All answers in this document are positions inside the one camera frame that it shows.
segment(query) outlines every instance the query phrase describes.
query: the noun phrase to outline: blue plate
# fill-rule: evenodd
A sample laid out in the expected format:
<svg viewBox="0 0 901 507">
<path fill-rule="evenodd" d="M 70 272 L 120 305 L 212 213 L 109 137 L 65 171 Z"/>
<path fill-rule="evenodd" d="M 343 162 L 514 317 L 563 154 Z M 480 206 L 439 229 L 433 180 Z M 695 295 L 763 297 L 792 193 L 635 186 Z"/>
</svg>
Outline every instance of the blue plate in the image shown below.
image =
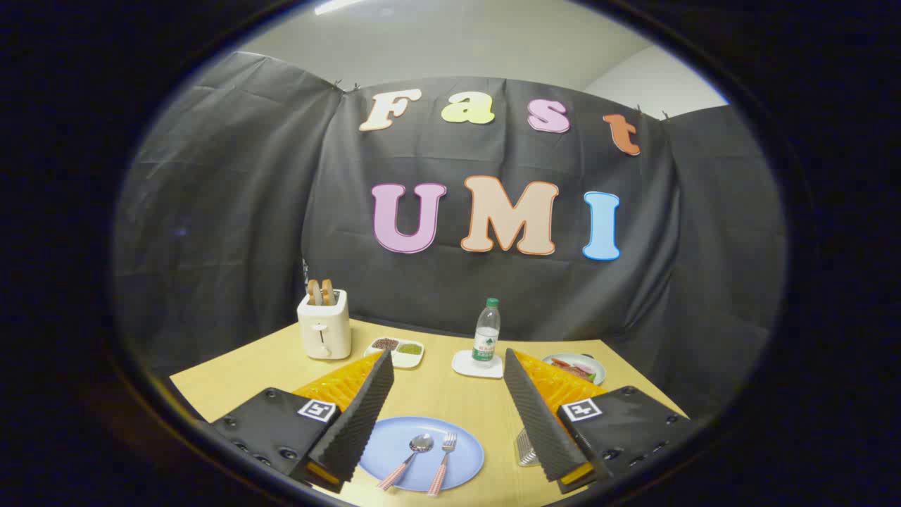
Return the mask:
<svg viewBox="0 0 901 507">
<path fill-rule="evenodd" d="M 410 440 L 416 435 L 428 433 L 435 443 L 432 450 L 417 454 L 404 475 L 395 483 L 396 488 L 409 491 L 429 491 L 429 485 L 444 451 L 441 444 L 448 433 L 457 433 L 457 447 L 448 458 L 448 470 L 441 490 L 455 488 L 478 474 L 485 464 L 485 449 L 471 433 L 459 426 L 427 417 L 394 417 L 376 422 L 363 450 L 359 465 L 379 481 L 387 477 L 404 462 L 413 451 Z"/>
</svg>

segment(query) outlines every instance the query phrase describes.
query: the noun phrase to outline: black cloth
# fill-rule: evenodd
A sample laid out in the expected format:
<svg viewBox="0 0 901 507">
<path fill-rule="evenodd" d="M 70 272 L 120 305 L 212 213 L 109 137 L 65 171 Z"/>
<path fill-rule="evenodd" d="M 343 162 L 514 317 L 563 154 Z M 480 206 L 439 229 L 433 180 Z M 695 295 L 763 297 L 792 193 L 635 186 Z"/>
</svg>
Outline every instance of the black cloth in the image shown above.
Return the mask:
<svg viewBox="0 0 901 507">
<path fill-rule="evenodd" d="M 390 128 L 359 130 L 373 95 L 409 88 L 423 96 Z M 441 119 L 460 91 L 488 93 L 495 120 Z M 563 103 L 570 130 L 533 130 L 535 98 Z M 603 116 L 617 114 L 635 125 L 640 155 L 614 145 Z M 531 181 L 557 185 L 556 251 L 463 250 L 470 175 L 498 177 L 514 203 Z M 412 254 L 382 247 L 372 187 L 406 187 L 397 229 L 411 234 L 414 187 L 430 182 L 447 187 L 434 242 Z M 588 191 L 620 199 L 613 261 L 582 254 Z M 116 227 L 123 330 L 162 375 L 296 322 L 305 260 L 310 278 L 348 292 L 355 318 L 465 336 L 491 296 L 504 340 L 602 339 L 689 415 L 722 405 L 753 365 L 785 260 L 775 185 L 728 106 L 660 122 L 501 78 L 345 93 L 248 53 L 208 70 L 162 115 L 135 157 Z"/>
</svg>

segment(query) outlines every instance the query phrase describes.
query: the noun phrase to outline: white coaster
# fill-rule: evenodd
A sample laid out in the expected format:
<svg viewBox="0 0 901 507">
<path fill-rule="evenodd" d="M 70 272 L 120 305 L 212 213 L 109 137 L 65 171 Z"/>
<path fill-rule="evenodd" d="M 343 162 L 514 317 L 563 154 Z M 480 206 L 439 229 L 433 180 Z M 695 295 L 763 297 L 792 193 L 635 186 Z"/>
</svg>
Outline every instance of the white coaster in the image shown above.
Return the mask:
<svg viewBox="0 0 901 507">
<path fill-rule="evenodd" d="M 501 356 L 495 354 L 489 363 L 490 366 L 488 368 L 479 368 L 478 366 L 475 366 L 472 363 L 472 349 L 469 349 L 461 350 L 457 354 L 454 354 L 450 366 L 453 368 L 453 371 L 461 375 L 487 377 L 492 379 L 502 378 L 504 376 L 504 361 L 501 360 Z"/>
</svg>

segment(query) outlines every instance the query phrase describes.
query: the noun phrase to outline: toaster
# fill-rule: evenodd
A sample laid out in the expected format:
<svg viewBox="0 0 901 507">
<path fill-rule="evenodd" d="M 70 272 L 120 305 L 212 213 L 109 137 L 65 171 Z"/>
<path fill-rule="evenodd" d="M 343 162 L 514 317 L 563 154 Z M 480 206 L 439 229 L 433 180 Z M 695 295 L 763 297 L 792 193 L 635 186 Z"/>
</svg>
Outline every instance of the toaster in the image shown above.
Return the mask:
<svg viewBox="0 0 901 507">
<path fill-rule="evenodd" d="M 335 304 L 311 305 L 307 294 L 297 306 L 304 351 L 314 359 L 344 359 L 350 355 L 350 313 L 347 292 L 335 289 Z"/>
</svg>

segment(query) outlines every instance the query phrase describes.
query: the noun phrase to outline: plastic bottle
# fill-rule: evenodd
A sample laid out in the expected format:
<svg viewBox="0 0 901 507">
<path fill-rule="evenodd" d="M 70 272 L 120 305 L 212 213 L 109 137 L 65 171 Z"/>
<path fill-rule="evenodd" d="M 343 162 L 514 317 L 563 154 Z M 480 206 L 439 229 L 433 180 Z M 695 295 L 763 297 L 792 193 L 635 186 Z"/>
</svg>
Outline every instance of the plastic bottle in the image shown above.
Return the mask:
<svg viewBox="0 0 901 507">
<path fill-rule="evenodd" d="M 479 368 L 491 366 L 495 356 L 495 345 L 501 334 L 501 314 L 497 308 L 497 298 L 488 298 L 485 309 L 476 323 L 475 344 L 472 346 L 472 363 Z"/>
</svg>

